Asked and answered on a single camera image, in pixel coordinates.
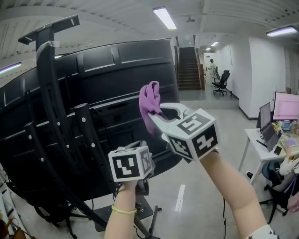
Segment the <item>smartphone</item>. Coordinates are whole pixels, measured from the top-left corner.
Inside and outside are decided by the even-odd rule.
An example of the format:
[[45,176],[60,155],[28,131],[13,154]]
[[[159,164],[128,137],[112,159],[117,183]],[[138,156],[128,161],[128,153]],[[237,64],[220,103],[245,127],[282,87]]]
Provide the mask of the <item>smartphone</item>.
[[281,151],[281,147],[277,146],[276,149],[275,149],[275,151],[274,151],[274,153],[276,155],[280,155],[280,151]]

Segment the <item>desk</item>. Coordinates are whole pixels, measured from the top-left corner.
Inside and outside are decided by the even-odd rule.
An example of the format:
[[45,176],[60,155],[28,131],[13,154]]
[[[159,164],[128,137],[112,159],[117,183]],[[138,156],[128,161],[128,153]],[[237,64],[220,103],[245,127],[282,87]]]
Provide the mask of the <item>desk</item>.
[[[244,163],[244,160],[245,160],[245,157],[246,157],[246,154],[247,154],[248,146],[249,146],[249,143],[251,141],[254,149],[256,150],[256,152],[259,156],[259,160],[260,160],[259,165],[256,168],[256,170],[253,173],[253,176],[250,180],[250,183],[253,184],[256,181],[257,176],[261,173],[262,167],[265,163],[267,163],[269,161],[272,161],[272,160],[284,159],[285,156],[286,156],[286,153],[285,153],[285,150],[282,147],[280,142],[276,145],[276,146],[280,146],[282,148],[282,150],[280,152],[280,155],[276,155],[274,153],[274,150],[275,150],[276,146],[273,148],[273,150],[271,152],[269,152],[268,149],[265,146],[258,143],[256,140],[263,141],[260,138],[260,129],[245,129],[245,133],[247,135],[247,141],[246,141],[246,144],[245,144],[245,149],[244,149],[243,156],[242,156],[242,159],[241,159],[238,170],[241,171],[242,165]],[[292,147],[291,149],[292,149],[291,150],[292,151],[291,156],[299,154],[299,146]]]

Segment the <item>large television back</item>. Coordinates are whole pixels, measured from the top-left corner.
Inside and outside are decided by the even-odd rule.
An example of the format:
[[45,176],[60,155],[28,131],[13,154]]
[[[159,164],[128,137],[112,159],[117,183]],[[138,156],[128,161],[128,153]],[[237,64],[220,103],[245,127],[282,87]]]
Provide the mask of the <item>large television back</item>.
[[[171,168],[179,162],[160,135],[149,135],[139,112],[139,90],[153,80],[160,83],[161,103],[179,102],[169,41],[101,46],[65,55],[55,63],[64,108],[91,180],[84,191],[86,182],[69,169],[47,120],[34,68],[0,88],[0,163],[29,203],[32,192],[51,192],[55,187],[24,131],[32,117],[55,170],[77,195],[86,200],[90,194],[110,193],[74,119],[73,108],[79,104],[88,103],[97,110],[90,113],[105,155],[118,146],[145,140],[157,165]],[[164,113],[172,117],[171,111]]]

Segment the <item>white sleeve with black stars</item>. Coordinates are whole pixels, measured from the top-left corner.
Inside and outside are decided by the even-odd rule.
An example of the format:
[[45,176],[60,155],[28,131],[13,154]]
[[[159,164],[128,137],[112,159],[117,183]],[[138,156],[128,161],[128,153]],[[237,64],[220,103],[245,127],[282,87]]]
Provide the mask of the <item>white sleeve with black stars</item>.
[[275,232],[269,225],[265,225],[255,230],[246,239],[279,239]]

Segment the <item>yellow-green bracelet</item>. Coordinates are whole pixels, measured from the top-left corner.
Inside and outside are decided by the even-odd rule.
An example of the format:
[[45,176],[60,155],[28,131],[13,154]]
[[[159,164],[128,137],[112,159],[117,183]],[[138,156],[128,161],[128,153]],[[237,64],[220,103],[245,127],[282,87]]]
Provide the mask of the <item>yellow-green bracelet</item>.
[[122,211],[122,210],[119,210],[119,209],[115,208],[114,205],[112,205],[111,208],[112,208],[113,211],[121,213],[121,214],[134,214],[134,213],[137,212],[137,209],[134,209],[132,211]]

